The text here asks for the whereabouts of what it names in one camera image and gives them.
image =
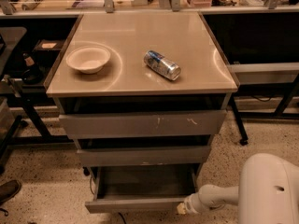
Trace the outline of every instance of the drawer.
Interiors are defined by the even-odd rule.
[[[60,115],[71,139],[206,135],[219,132],[225,110]]]
[[[192,137],[95,140],[92,148],[78,150],[83,166],[161,165],[203,163],[210,146]]]
[[[126,166],[98,169],[90,213],[171,210],[196,192],[192,167]]]

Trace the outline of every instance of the bowl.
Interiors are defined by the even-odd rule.
[[[69,67],[84,74],[99,72],[110,60],[110,52],[104,47],[88,46],[73,50],[66,57]]]

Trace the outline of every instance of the silver soda can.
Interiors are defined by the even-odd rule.
[[[144,57],[144,63],[158,74],[170,80],[176,80],[180,74],[180,67],[166,59],[156,51],[149,50]]]

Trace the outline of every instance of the person's foot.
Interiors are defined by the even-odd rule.
[[[4,203],[13,198],[21,189],[21,183],[11,180],[0,186],[0,203]]]

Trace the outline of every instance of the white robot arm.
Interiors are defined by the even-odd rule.
[[[251,156],[239,187],[205,185],[178,206],[178,212],[200,213],[225,204],[238,205],[239,224],[299,223],[299,168],[270,154]]]

